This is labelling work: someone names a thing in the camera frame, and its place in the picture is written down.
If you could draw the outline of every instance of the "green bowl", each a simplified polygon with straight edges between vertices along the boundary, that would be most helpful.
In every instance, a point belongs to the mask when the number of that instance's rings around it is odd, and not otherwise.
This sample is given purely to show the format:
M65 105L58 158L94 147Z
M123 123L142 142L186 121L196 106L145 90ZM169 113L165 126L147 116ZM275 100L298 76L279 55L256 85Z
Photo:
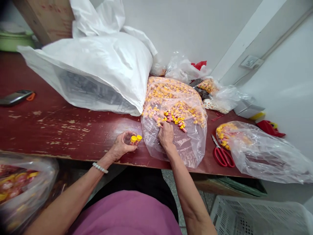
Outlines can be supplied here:
M35 48L32 36L34 34L26 31L25 34L11 34L0 32L0 51L16 52L17 46L31 46Z

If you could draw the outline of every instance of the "red scissors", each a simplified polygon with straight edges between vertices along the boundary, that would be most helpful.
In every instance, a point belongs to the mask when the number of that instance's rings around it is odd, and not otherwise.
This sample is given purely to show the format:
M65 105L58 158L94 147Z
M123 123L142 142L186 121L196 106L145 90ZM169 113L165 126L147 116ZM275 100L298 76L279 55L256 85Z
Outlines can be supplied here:
M232 159L232 157L229 155L228 152L226 152L226 150L222 149L219 144L217 143L216 139L214 138L214 136L211 134L212 139L216 145L216 147L214 148L214 158L217 161L218 164L220 164L221 166L224 167L235 167L235 163L234 160Z

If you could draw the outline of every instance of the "tile floor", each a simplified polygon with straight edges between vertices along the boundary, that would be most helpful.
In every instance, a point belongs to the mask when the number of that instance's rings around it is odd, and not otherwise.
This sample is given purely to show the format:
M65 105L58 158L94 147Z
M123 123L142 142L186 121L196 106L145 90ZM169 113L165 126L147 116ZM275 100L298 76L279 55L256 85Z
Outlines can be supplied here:
M175 202L177 205L177 209L178 209L178 220L179 220L179 226L180 229L182 231L182 234L185 235L187 234L187 230L186 230L186 223L185 223L185 219L183 216L183 211L182 211L182 207L180 205L179 202L179 198L178 198L178 194L177 194L177 189L176 189L176 185L175 185L175 181L174 181L174 176L173 176L173 172L171 170L162 170L162 175L164 180L166 181L166 183L169 185L171 192L175 198ZM214 200L216 195L215 194L209 194L209 193L204 193L203 191L199 190L199 193L202 197L202 200L206 206L206 209L208 211L208 213L211 212Z
M126 168L126 166L123 165L111 165L110 168L108 169L110 171L110 174L105 175L101 181L99 182L99 184L97 185L96 189L93 191L93 193L91 194L89 200L108 182L110 182L112 179L114 179L118 174L120 174L124 169ZM72 175L73 175L73 179L77 180L79 179L81 176L83 176L87 171L86 170L78 170L78 169L73 169L72 170ZM175 181L174 181L174 176L173 176L173 172L171 170L162 170L162 174L163 174L163 178L166 181L166 183L169 185L171 192L175 198L175 202L177 205L177 209L178 209L178 219L179 219L179 226L181 228L182 234L185 235L187 234L187 230L186 230L186 223L185 223L185 219L183 216L183 211L182 211L182 207L180 205L179 202L179 198L178 198L178 194L177 194L177 189L176 189L176 185L175 185ZM203 191L199 190L199 193L202 197L202 200L206 206L206 209L208 211L208 213L211 212L214 200L216 195L215 194L209 194L209 193L204 193Z

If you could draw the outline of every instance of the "hand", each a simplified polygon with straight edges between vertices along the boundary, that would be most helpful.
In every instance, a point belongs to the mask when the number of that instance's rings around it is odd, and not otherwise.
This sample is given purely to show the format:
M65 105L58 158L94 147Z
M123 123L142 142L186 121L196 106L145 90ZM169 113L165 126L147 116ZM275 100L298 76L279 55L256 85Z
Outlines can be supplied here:
M160 127L159 133L157 135L161 145L164 149L173 144L174 131L173 126L167 122L161 122L163 127Z
M113 162L119 160L125 153L133 152L137 149L135 145L127 145L124 143L124 137L127 135L132 135L132 132L124 131L122 134L119 134L113 146L106 154Z

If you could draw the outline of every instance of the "pink shirt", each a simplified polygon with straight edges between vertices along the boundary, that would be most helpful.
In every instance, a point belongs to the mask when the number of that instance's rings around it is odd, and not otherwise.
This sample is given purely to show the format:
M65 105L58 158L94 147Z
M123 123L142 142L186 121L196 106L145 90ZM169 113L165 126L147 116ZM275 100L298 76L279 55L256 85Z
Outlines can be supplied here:
M172 211L158 200L137 191L119 191L80 214L68 234L179 234Z

